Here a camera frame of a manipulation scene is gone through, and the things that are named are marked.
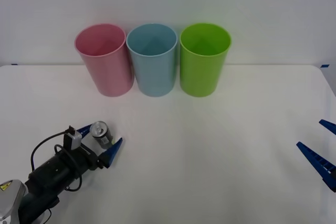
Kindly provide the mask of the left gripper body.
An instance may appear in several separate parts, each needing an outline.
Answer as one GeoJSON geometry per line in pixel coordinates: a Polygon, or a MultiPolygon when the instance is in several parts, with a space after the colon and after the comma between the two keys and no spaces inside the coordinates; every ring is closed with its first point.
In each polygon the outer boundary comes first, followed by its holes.
{"type": "Polygon", "coordinates": [[[98,168],[97,154],[86,145],[81,144],[74,150],[70,148],[65,148],[65,150],[76,162],[81,175],[88,170],[96,170],[98,168]]]}

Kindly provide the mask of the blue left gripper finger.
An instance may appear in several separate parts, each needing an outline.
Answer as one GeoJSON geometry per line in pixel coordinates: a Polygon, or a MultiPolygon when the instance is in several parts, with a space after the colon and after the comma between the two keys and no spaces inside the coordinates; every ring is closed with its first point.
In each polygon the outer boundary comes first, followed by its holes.
{"type": "Polygon", "coordinates": [[[92,124],[86,125],[84,127],[81,127],[80,129],[76,129],[76,132],[78,132],[81,137],[85,137],[87,134],[90,133],[91,126],[92,124]]]}
{"type": "Polygon", "coordinates": [[[122,142],[123,138],[120,138],[115,144],[113,144],[110,148],[98,156],[98,167],[100,169],[103,169],[104,167],[109,168],[112,165],[112,162],[119,148],[121,147],[122,142]]]}

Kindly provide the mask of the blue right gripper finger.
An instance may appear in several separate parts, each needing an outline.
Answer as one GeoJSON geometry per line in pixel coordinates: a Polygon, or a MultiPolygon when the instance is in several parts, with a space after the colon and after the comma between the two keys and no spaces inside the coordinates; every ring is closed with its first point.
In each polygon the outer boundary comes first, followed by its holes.
{"type": "Polygon", "coordinates": [[[335,192],[335,165],[311,150],[301,142],[296,146],[300,149],[305,158],[321,176],[324,183],[335,192]]]}
{"type": "Polygon", "coordinates": [[[326,120],[320,120],[319,124],[324,126],[326,129],[328,129],[330,132],[332,132],[334,135],[336,135],[336,125],[334,123],[331,123],[326,120]]]}

